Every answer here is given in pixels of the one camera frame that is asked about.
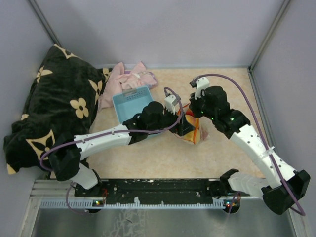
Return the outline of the clear zip top bag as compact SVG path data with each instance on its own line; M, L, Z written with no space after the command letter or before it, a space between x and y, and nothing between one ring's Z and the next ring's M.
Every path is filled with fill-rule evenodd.
M183 111L184 111L185 114L189 114L189 115L192 115L192 116L193 116L193 112L192 112L192 110L189 108L189 103L187 103L187 104L184 105ZM198 126L195 127L195 130L194 130L194 131L199 130L199 127L200 127L200 126L203 126L203 127L206 128L206 125L204 124L204 122L202 122L201 119L199 118L199 119L198 119ZM184 140L183 137L180 137L180 136L178 136L178 135L176 135L176 134L174 134L174 135L175 135L177 138L179 138L179 139L181 139L181 140L183 140L183 141L186 141L186 143L194 144L194 143L192 143L192 142L189 142L189 141L187 141L187 140Z

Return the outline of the yellow pear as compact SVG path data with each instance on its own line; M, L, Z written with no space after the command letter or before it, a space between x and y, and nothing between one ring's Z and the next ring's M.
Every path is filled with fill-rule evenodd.
M200 141L200 132L199 130L197 131L191 131L189 133L187 133L184 137L183 137L184 140L187 140L189 142L192 142L192 143L198 143Z

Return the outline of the orange peach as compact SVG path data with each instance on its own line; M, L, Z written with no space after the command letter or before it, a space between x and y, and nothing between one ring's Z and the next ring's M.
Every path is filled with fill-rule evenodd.
M198 119L194 118L192 115L185 114L186 120L189 124L191 124L194 127L198 126Z

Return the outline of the purple grape bunch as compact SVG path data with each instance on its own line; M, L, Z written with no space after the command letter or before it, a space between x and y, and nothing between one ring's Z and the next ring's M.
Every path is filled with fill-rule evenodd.
M200 126L198 131L199 131L200 142L206 140L209 137L209 132L207 128Z

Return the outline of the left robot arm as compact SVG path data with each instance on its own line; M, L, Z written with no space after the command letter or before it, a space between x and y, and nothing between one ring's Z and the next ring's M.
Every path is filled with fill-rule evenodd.
M63 134L54 145L49 162L58 181L70 180L97 196L103 184L96 171L83 163L87 157L112 147L138 143L153 134L170 131L184 136L194 130L184 112L177 114L174 109L153 101L141 113L112 129L76 136Z

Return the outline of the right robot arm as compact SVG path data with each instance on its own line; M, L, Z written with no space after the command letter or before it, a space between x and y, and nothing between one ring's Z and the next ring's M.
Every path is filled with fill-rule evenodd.
M250 120L241 111L230 108L222 87L197 89L190 95L189 108L195 118L210 119L215 128L239 146L264 175L259 178L231 169L220 177L224 194L243 192L260 198L278 215L304 197L311 179L308 172L297 171L272 147L265 147Z

